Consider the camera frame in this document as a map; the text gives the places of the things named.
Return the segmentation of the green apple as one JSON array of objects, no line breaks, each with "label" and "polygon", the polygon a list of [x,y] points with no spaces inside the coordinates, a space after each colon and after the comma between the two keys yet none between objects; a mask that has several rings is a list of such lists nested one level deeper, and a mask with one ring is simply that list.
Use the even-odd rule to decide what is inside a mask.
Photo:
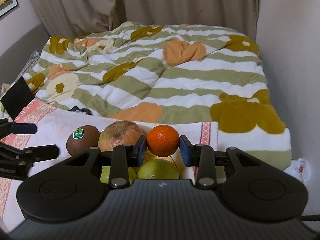
[{"label": "green apple", "polygon": [[[103,166],[102,167],[102,171],[101,171],[101,175],[100,175],[100,181],[104,184],[108,184],[109,183],[109,178],[110,175],[112,175],[112,179],[113,178],[126,178],[124,176],[124,173],[122,172],[122,169],[120,169],[120,171],[116,170],[115,168],[111,168],[111,166]],[[137,178],[137,175],[134,171],[133,168],[128,167],[127,168],[127,179],[129,180],[129,184],[132,185],[133,181]]]},{"label": "green apple", "polygon": [[153,159],[140,167],[137,178],[168,180],[179,179],[180,175],[177,167],[172,162],[163,159]]}]

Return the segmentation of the small mandarin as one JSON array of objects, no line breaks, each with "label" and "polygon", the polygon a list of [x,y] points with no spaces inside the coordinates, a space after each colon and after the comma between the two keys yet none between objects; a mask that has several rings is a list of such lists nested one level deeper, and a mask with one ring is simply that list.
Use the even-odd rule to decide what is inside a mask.
[{"label": "small mandarin", "polygon": [[177,151],[180,145],[180,136],[173,127],[159,125],[147,133],[146,142],[153,155],[168,157]]}]

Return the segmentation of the brown kiwi with sticker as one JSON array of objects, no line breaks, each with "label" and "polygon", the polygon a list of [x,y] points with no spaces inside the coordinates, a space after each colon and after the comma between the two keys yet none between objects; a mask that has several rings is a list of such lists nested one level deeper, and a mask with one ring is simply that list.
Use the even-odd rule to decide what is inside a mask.
[{"label": "brown kiwi with sticker", "polygon": [[91,125],[85,125],[74,130],[67,139],[66,150],[70,155],[76,155],[90,147],[98,146],[100,132]]}]

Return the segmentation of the cream fruit bowl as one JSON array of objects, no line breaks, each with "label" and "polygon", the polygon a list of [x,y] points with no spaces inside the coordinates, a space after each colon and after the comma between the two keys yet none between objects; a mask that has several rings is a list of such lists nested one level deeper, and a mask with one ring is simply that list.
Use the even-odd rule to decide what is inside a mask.
[{"label": "cream fruit bowl", "polygon": [[147,150],[141,167],[129,167],[130,183],[134,179],[190,179],[195,182],[192,167],[185,167],[180,152],[177,150],[168,157],[159,157]]}]

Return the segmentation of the large yellow-red apple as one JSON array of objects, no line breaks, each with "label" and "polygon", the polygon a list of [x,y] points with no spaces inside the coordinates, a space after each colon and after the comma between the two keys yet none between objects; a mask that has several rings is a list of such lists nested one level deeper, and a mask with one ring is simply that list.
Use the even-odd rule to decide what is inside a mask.
[{"label": "large yellow-red apple", "polygon": [[134,145],[141,135],[144,135],[144,132],[135,122],[116,121],[100,133],[98,147],[104,152],[112,151],[118,145]]}]

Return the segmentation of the black laptop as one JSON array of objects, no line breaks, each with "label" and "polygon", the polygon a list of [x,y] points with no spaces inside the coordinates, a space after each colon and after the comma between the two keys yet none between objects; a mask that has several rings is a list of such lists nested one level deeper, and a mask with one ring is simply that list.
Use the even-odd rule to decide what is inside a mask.
[{"label": "black laptop", "polygon": [[24,107],[35,99],[25,79],[20,77],[2,96],[1,103],[8,115],[15,120]]}]

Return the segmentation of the green apple in bowl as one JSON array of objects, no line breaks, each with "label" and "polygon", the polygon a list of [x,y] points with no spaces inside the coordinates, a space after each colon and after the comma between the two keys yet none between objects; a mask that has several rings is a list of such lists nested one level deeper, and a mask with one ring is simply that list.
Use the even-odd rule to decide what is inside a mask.
[{"label": "green apple in bowl", "polygon": [[163,159],[153,159],[140,167],[137,178],[168,180],[179,179],[180,175],[177,167],[172,162]]}]

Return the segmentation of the pink white towel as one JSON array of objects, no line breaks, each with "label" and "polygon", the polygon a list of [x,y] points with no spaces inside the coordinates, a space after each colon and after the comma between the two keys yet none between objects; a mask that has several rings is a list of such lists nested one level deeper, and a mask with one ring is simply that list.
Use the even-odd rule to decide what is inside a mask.
[{"label": "pink white towel", "polygon": [[[1,139],[1,142],[19,150],[52,144],[60,149],[58,158],[35,163],[29,171],[29,176],[32,176],[83,150],[98,146],[100,133],[107,126],[117,122],[116,119],[64,111],[34,99],[27,107],[24,107],[15,121],[23,124],[36,124],[37,132],[33,135],[10,134]],[[186,135],[192,144],[201,143],[217,148],[217,122],[170,126],[176,129],[179,135]],[[172,162],[176,165],[180,178],[190,178],[193,182],[195,181],[195,168],[191,171],[191,168],[183,166],[179,150],[169,157],[158,157],[151,154],[148,149],[143,163],[152,159]],[[16,200],[16,191],[20,184],[19,180],[1,178],[1,219],[9,232],[24,220]]]}]

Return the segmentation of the striped floral duvet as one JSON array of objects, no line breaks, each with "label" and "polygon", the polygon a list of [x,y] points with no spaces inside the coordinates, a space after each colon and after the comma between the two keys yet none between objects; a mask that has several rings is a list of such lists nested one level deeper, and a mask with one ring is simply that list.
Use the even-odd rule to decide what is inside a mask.
[{"label": "striped floral duvet", "polygon": [[236,146],[284,170],[289,129],[271,104],[259,46],[226,27],[142,25],[76,38],[52,36],[24,74],[35,96],[103,118],[212,122],[218,150]]}]

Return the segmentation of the white plastic bag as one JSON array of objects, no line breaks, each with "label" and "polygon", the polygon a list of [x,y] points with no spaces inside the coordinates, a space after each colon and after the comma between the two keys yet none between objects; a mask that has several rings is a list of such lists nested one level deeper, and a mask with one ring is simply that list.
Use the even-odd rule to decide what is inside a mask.
[{"label": "white plastic bag", "polygon": [[311,168],[306,159],[299,158],[291,160],[291,164],[284,170],[285,173],[298,179],[302,183],[307,183],[311,178]]}]

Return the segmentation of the beige curtain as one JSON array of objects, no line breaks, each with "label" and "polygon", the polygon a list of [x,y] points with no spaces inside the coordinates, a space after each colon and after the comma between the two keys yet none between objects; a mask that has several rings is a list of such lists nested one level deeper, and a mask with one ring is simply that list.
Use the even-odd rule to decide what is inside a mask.
[{"label": "beige curtain", "polygon": [[255,38],[259,0],[30,0],[49,35],[77,37],[126,21],[144,25],[204,24]]}]

